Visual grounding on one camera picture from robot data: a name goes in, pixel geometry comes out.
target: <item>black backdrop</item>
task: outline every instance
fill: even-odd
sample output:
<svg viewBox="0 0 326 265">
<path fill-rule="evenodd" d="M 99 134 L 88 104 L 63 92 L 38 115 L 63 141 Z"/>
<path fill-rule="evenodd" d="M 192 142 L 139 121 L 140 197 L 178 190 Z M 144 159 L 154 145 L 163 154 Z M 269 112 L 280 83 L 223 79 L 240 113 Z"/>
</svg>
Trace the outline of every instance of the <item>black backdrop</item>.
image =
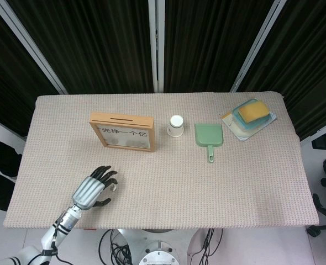
<svg viewBox="0 0 326 265">
<path fill-rule="evenodd" d="M 57 91 L 0 16 L 0 123 L 28 134 L 36 98 Z"/>
<path fill-rule="evenodd" d="M 8 0 L 70 94 L 153 92 L 147 0 Z"/>
<path fill-rule="evenodd" d="M 284 95 L 301 139 L 326 125 L 326 0 L 287 1 L 238 92 Z"/>
<path fill-rule="evenodd" d="M 229 92 L 270 0 L 166 0 L 164 92 Z"/>
</svg>

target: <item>dustpan handle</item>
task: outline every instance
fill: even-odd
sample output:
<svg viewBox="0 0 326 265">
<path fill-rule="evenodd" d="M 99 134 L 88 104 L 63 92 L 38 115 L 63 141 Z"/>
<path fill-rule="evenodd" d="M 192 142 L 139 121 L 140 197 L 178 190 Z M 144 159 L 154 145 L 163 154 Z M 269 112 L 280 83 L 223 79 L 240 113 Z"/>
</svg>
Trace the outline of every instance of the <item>dustpan handle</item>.
<svg viewBox="0 0 326 265">
<path fill-rule="evenodd" d="M 207 146 L 207 154 L 208 154 L 208 162 L 213 163 L 214 161 L 213 145 Z"/>
</svg>

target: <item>yellow sponge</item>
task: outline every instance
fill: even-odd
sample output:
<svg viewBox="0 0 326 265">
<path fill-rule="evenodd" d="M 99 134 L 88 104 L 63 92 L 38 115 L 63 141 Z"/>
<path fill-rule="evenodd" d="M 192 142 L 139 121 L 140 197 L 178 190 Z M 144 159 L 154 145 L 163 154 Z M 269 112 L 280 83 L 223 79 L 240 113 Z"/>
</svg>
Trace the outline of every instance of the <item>yellow sponge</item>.
<svg viewBox="0 0 326 265">
<path fill-rule="evenodd" d="M 246 123 L 269 115 L 268 107 L 262 101 L 256 101 L 239 108 L 239 114 Z"/>
</svg>

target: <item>wire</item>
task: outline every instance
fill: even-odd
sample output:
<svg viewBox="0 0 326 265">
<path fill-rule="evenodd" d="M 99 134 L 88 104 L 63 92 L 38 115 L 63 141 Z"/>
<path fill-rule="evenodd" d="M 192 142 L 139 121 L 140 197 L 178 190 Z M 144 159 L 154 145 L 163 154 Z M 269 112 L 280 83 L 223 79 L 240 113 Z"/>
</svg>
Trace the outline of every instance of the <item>wire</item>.
<svg viewBox="0 0 326 265">
<path fill-rule="evenodd" d="M 212 240 L 212 237 L 213 237 L 213 234 L 214 234 L 214 229 L 209 229 L 207 234 L 206 234 L 206 237 L 203 241 L 203 246 L 201 248 L 201 250 L 199 252 L 196 252 L 192 255 L 191 259 L 190 259 L 190 265 L 192 263 L 192 259 L 195 255 L 201 253 L 203 251 L 203 254 L 202 254 L 202 257 L 200 259 L 200 262 L 199 262 L 199 265 L 208 265 L 208 258 L 211 257 L 212 255 L 214 255 L 222 241 L 222 236 L 223 236 L 223 229 L 221 230 L 221 235 L 220 235 L 220 238 L 219 238 L 219 241 L 218 241 L 218 244 L 217 244 L 217 247 L 215 248 L 215 250 L 212 252 L 212 254 L 210 254 L 211 252 L 211 249 L 210 249 L 210 243 L 211 243 L 211 240 Z"/>
<path fill-rule="evenodd" d="M 218 244 L 217 244 L 216 249 L 215 249 L 215 250 L 212 252 L 212 254 L 209 255 L 209 256 L 212 256 L 212 255 L 215 254 L 215 252 L 217 251 L 217 249 L 218 249 L 218 247 L 219 247 L 219 244 L 220 244 L 221 241 L 222 241 L 222 236 L 223 236 L 223 229 L 221 229 L 221 232 L 220 232 L 220 238 L 219 238 L 219 241 L 218 241 Z"/>
<path fill-rule="evenodd" d="M 99 259 L 101 260 L 101 262 L 104 264 L 104 265 L 107 265 L 103 258 L 102 258 L 102 254 L 101 254 L 101 245 L 102 245 L 102 241 L 104 239 L 104 237 L 106 236 L 107 233 L 109 233 L 110 231 L 112 231 L 112 229 L 109 229 L 107 231 L 105 231 L 105 233 L 103 234 L 103 236 L 101 237 L 100 241 L 99 241 L 99 245 L 98 245 L 98 255 L 99 255 Z"/>
<path fill-rule="evenodd" d="M 98 255 L 99 255 L 99 259 L 101 260 L 102 264 L 107 265 L 102 258 L 101 245 L 102 245 L 104 237 L 109 232 L 111 232 L 111 234 L 110 234 L 110 253 L 111 253 L 112 265 L 132 265 L 132 258 L 131 258 L 131 252 L 130 252 L 129 245 L 126 244 L 124 246 L 120 246 L 117 243 L 115 243 L 114 240 L 119 235 L 119 233 L 117 233 L 113 237 L 113 234 L 114 234 L 113 229 L 109 229 L 109 230 L 105 231 L 105 233 L 103 234 L 103 236 L 101 237 L 101 239 L 99 241 Z"/>
<path fill-rule="evenodd" d="M 61 258 L 59 258 L 59 255 L 56 255 L 56 258 L 57 258 L 60 262 L 62 262 L 62 263 L 66 263 L 66 264 L 69 264 L 69 265 L 73 265 L 71 262 L 64 261 L 64 260 L 62 260 Z"/>
<path fill-rule="evenodd" d="M 39 256 L 40 256 L 40 254 L 36 255 L 34 258 L 32 258 L 32 259 L 30 260 L 30 262 L 28 262 L 27 265 L 30 265 L 30 264 L 33 262 L 33 260 L 35 260 L 35 259 L 38 258 Z"/>
</svg>

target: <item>gray floor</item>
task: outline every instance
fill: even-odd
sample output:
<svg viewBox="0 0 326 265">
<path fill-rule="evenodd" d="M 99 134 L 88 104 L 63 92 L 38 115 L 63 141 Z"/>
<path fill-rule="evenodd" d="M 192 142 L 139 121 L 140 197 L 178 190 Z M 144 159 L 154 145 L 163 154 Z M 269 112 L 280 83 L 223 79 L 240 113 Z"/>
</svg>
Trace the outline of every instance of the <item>gray floor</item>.
<svg viewBox="0 0 326 265">
<path fill-rule="evenodd" d="M 0 129 L 0 140 L 23 151 L 24 143 Z M 319 180 L 324 176 L 322 161 L 326 151 L 313 150 L 310 145 L 302 147 L 303 163 L 312 192 L 319 194 L 326 206 L 326 189 Z M 5 229 L 2 226 L 5 212 L 0 211 L 0 259 L 16 254 L 22 247 L 34 245 L 40 248 L 40 239 L 44 229 Z M 326 218 L 320 216 L 321 224 Z M 60 257 L 78 264 L 101 264 L 98 258 L 98 243 L 105 230 L 74 230 L 60 248 Z M 212 242 L 217 244 L 219 231 Z M 193 238 L 189 253 L 201 249 L 201 237 Z M 104 260 L 109 262 L 109 244 L 102 245 Z M 198 264 L 198 255 L 192 264 Z M 210 264 L 274 264 L 274 265 L 326 265 L 326 231 L 317 238 L 308 238 L 304 227 L 265 228 L 265 229 L 227 229 L 217 253 L 209 259 Z M 63 264 L 53 260 L 51 264 Z"/>
</svg>

